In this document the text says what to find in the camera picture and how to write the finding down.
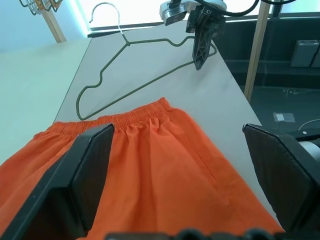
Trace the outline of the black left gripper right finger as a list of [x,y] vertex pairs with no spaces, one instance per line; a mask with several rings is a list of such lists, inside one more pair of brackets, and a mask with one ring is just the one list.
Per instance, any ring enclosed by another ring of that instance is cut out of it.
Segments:
[[259,185],[286,231],[320,231],[320,128],[242,128]]

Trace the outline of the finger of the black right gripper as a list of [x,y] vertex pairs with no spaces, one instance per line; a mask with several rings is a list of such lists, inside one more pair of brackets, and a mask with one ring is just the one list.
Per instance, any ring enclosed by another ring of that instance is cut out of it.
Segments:
[[199,71],[210,54],[212,31],[210,27],[199,27],[195,30],[192,59],[195,69]]

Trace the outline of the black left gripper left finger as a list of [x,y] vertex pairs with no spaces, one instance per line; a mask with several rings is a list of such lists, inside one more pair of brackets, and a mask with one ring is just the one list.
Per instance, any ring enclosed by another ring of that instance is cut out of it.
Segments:
[[0,240],[77,240],[93,227],[114,136],[111,123],[86,130],[42,176]]

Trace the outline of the green wire hanger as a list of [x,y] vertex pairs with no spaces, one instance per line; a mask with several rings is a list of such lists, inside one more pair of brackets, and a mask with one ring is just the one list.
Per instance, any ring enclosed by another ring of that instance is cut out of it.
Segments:
[[121,97],[113,100],[112,102],[108,103],[107,105],[101,107],[100,109],[94,111],[93,113],[91,113],[91,114],[89,114],[89,115],[87,115],[87,116],[81,116],[81,113],[80,113],[80,101],[81,101],[81,98],[82,98],[83,94],[84,94],[85,91],[88,90],[88,89],[96,89],[96,88],[98,88],[98,87],[101,86],[101,84],[102,84],[102,82],[103,82],[103,73],[104,73],[104,71],[112,64],[112,62],[113,62],[114,60],[116,60],[116,58],[117,58],[126,48],[128,48],[128,47],[130,47],[130,46],[132,46],[132,45],[151,44],[151,43],[162,43],[162,42],[167,42],[167,43],[169,43],[171,46],[178,48],[178,47],[181,47],[187,40],[191,40],[191,39],[197,40],[197,39],[198,39],[196,36],[186,36],[180,43],[174,43],[174,42],[172,42],[172,41],[171,41],[170,39],[168,39],[168,38],[157,38],[157,39],[148,39],[148,40],[129,41],[129,40],[127,39],[127,37],[125,36],[122,28],[120,27],[120,19],[121,19],[120,11],[118,10],[118,8],[117,8],[113,3],[103,1],[103,2],[100,2],[100,3],[96,4],[96,5],[93,7],[92,11],[91,11],[91,18],[90,18],[89,22],[90,22],[90,23],[93,22],[95,10],[96,10],[96,8],[98,8],[98,7],[101,6],[101,5],[109,5],[109,6],[112,6],[112,7],[116,10],[116,12],[117,12],[117,28],[118,28],[119,32],[121,33],[121,36],[122,36],[122,38],[123,38],[124,41],[125,41],[125,44],[124,44],[124,45],[122,46],[122,48],[110,59],[110,61],[108,61],[107,64],[100,70],[98,83],[95,84],[95,85],[87,85],[87,86],[85,86],[85,87],[79,92],[79,94],[78,94],[78,96],[77,96],[77,98],[76,98],[76,102],[75,102],[76,115],[77,115],[77,117],[78,117],[79,120],[81,120],[81,121],[88,120],[89,118],[91,118],[91,117],[99,114],[99,113],[102,112],[103,110],[105,110],[105,109],[113,106],[114,104],[122,101],[123,99],[125,99],[125,98],[127,98],[127,97],[129,97],[129,96],[131,96],[131,95],[133,95],[133,94],[135,94],[136,92],[144,89],[145,87],[147,87],[147,86],[155,83],[156,81],[158,81],[158,80],[160,80],[160,79],[162,79],[162,78],[164,78],[164,77],[166,77],[166,76],[174,73],[175,71],[177,71],[177,70],[179,70],[179,69],[181,69],[181,68],[184,68],[184,67],[186,67],[186,66],[189,66],[189,65],[191,65],[191,64],[194,64],[194,66],[196,67],[197,70],[200,70],[200,69],[201,69],[203,63],[202,63],[200,60],[197,60],[195,56],[193,56],[193,57],[192,57],[192,61],[187,62],[187,63],[184,63],[184,64],[182,64],[182,65],[179,65],[179,66],[177,66],[177,67],[169,70],[168,72],[166,72],[166,73],[164,73],[164,74],[162,74],[162,75],[160,75],[160,76],[158,76],[158,77],[150,80],[149,82],[147,82],[147,83],[145,83],[145,84],[143,84],[143,85],[135,88],[134,90],[132,90],[132,91],[124,94],[123,96],[121,96]]

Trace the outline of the orange shorts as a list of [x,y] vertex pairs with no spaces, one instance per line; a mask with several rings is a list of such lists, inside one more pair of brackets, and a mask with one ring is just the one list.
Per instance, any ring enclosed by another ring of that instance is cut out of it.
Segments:
[[0,166],[0,236],[31,191],[84,131],[112,123],[106,182],[85,240],[110,232],[186,228],[240,235],[282,228],[242,177],[184,111],[161,98],[132,111],[56,122]]

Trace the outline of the dark grey box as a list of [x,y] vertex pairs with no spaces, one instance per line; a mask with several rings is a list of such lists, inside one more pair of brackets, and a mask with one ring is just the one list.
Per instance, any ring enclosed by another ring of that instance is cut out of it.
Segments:
[[291,56],[290,66],[292,68],[309,68],[319,46],[318,40],[298,40]]

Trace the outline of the bunch of hangers on rack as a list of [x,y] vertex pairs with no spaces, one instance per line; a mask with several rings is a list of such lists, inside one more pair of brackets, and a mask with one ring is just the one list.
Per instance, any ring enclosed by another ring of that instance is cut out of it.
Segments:
[[40,10],[57,12],[63,0],[34,0]]

